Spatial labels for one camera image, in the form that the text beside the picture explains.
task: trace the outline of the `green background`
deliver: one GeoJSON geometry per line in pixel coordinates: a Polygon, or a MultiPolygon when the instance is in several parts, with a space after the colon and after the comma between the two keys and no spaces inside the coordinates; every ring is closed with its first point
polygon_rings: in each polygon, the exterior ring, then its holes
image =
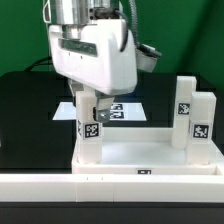
{"type": "MultiPolygon", "coordinates": [[[[130,15],[128,0],[122,0],[130,15]]],[[[224,91],[224,1],[136,0],[139,39],[163,53],[155,72],[196,72],[224,91]]],[[[42,0],[1,0],[0,75],[48,56],[42,0]]]]}

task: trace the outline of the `black surface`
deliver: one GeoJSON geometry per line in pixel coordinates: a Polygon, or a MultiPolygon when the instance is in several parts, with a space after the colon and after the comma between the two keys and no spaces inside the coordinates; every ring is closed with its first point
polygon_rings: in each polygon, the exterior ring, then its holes
{"type": "MultiPolygon", "coordinates": [[[[222,148],[224,97],[200,76],[197,80],[197,90],[213,91],[218,98],[213,139],[222,148]]],[[[176,74],[142,74],[135,92],[116,101],[142,102],[148,121],[109,122],[106,126],[172,127],[175,86],[176,74]]],[[[75,124],[52,121],[61,101],[72,102],[72,97],[67,80],[53,72],[13,72],[0,78],[1,173],[70,172],[75,124]]],[[[224,204],[212,203],[0,203],[3,224],[223,221],[224,204]]]]}
{"type": "Polygon", "coordinates": [[[60,101],[71,100],[67,80],[55,73],[0,78],[0,172],[70,172],[73,122],[52,118],[60,101]]]}

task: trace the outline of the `cable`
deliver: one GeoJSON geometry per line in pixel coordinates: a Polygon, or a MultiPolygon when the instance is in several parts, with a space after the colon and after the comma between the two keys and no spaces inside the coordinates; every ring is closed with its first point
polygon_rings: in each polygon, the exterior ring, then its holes
{"type": "Polygon", "coordinates": [[[156,50],[153,50],[152,48],[150,48],[149,46],[144,45],[144,44],[139,44],[138,50],[140,50],[146,56],[149,56],[149,57],[153,57],[153,58],[161,58],[162,57],[162,53],[160,53],[156,50]]]}
{"type": "Polygon", "coordinates": [[[51,57],[46,57],[46,58],[42,58],[40,60],[37,60],[36,62],[34,62],[32,65],[30,65],[29,67],[27,67],[26,69],[24,69],[24,72],[30,72],[34,67],[37,66],[41,66],[41,65],[52,65],[52,62],[49,63],[49,61],[51,61],[52,58],[51,57]]]}
{"type": "Polygon", "coordinates": [[[131,30],[134,38],[135,46],[139,46],[138,42],[138,15],[135,0],[129,0],[129,6],[131,9],[131,30]]]}

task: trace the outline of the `white base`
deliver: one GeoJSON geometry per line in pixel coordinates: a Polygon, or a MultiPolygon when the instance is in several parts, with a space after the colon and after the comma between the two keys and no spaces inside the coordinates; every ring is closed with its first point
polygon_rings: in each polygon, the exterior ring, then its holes
{"type": "Polygon", "coordinates": [[[80,164],[76,150],[73,174],[215,175],[224,158],[212,142],[209,165],[186,164],[186,152],[171,146],[172,128],[104,128],[102,161],[80,164]]]}
{"type": "Polygon", "coordinates": [[[224,158],[217,147],[210,165],[185,165],[184,151],[169,145],[171,134],[105,128],[101,164],[78,164],[74,154],[73,172],[85,174],[1,174],[0,202],[224,203],[224,158]],[[137,175],[139,168],[152,175],[137,175]]]}

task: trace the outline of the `white stand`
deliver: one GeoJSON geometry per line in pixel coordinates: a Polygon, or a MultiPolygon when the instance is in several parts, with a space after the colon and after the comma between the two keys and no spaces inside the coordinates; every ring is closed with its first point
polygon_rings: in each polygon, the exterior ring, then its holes
{"type": "Polygon", "coordinates": [[[191,95],[196,91],[195,77],[177,77],[176,99],[174,109],[174,122],[172,146],[175,149],[185,149],[189,130],[189,113],[191,109],[191,95]]]}
{"type": "Polygon", "coordinates": [[[77,160],[82,164],[102,160],[101,124],[93,119],[96,100],[95,91],[91,89],[76,92],[76,153],[77,160]]]}
{"type": "Polygon", "coordinates": [[[211,138],[216,97],[213,93],[194,92],[192,93],[191,105],[186,162],[207,165],[215,161],[211,138]]]}

